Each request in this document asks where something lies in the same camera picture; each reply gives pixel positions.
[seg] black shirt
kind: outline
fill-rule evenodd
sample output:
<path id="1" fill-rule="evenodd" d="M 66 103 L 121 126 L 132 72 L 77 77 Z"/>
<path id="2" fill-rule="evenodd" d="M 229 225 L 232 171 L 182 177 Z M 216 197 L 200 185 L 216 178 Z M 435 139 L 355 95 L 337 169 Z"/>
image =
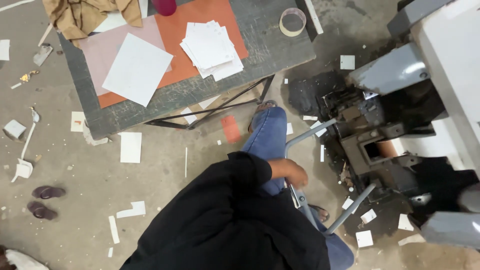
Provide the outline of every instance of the black shirt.
<path id="1" fill-rule="evenodd" d="M 152 220 L 120 270 L 329 270 L 325 237 L 288 189 L 262 196 L 270 165 L 235 152 L 208 167 Z"/>

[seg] stack of white paper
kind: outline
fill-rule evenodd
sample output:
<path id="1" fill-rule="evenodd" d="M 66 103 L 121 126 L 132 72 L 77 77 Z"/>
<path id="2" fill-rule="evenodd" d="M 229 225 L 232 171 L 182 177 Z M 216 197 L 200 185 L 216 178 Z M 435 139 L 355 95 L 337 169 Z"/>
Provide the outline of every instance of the stack of white paper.
<path id="1" fill-rule="evenodd" d="M 215 21 L 187 23 L 187 33 L 180 46 L 203 79 L 213 75 L 215 81 L 219 81 L 243 70 L 227 28 Z"/>

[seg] red bottle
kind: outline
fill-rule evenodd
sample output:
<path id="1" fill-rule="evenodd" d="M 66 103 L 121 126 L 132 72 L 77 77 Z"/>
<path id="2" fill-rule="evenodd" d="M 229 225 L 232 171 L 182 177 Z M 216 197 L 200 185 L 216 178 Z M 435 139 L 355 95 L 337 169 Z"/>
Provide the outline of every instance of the red bottle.
<path id="1" fill-rule="evenodd" d="M 152 0 L 156 11 L 163 16 L 170 16 L 177 10 L 175 0 Z"/>

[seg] wooden table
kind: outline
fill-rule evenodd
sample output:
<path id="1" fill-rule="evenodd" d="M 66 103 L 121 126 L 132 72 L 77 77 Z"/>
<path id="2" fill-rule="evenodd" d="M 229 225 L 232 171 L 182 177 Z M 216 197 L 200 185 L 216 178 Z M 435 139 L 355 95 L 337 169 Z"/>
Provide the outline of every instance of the wooden table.
<path id="1" fill-rule="evenodd" d="M 183 2 L 189 1 L 177 0 L 178 5 Z M 82 51 L 59 34 L 92 137 L 101 139 L 229 90 L 247 88 L 261 78 L 315 58 L 306 30 L 296 37 L 287 37 L 278 29 L 280 15 L 285 9 L 296 7 L 295 0 L 230 0 L 230 4 L 249 52 L 242 60 L 244 70 L 218 82 L 212 76 L 202 79 L 198 75 L 159 88 L 146 108 L 126 100 L 101 109 Z M 149 6 L 149 15 L 155 13 Z"/>

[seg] masking tape roll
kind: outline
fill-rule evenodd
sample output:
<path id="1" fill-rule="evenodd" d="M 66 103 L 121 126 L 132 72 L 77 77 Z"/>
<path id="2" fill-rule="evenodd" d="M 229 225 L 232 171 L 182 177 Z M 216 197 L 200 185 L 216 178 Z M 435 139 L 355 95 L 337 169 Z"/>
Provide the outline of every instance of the masking tape roll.
<path id="1" fill-rule="evenodd" d="M 303 25 L 301 27 L 300 30 L 297 30 L 297 31 L 290 31 L 290 30 L 287 30 L 285 28 L 285 26 L 283 26 L 283 17 L 288 15 L 288 14 L 295 14 L 297 15 L 303 22 Z M 280 28 L 280 31 L 282 31 L 282 33 L 288 37 L 295 37 L 295 36 L 298 36 L 300 35 L 300 33 L 303 31 L 303 29 L 305 28 L 305 25 L 307 24 L 307 17 L 305 17 L 305 13 L 303 13 L 303 11 L 297 9 L 297 8 L 289 8 L 289 9 L 286 9 L 283 13 L 282 13 L 282 16 L 280 16 L 280 23 L 278 24 L 279 28 Z"/>

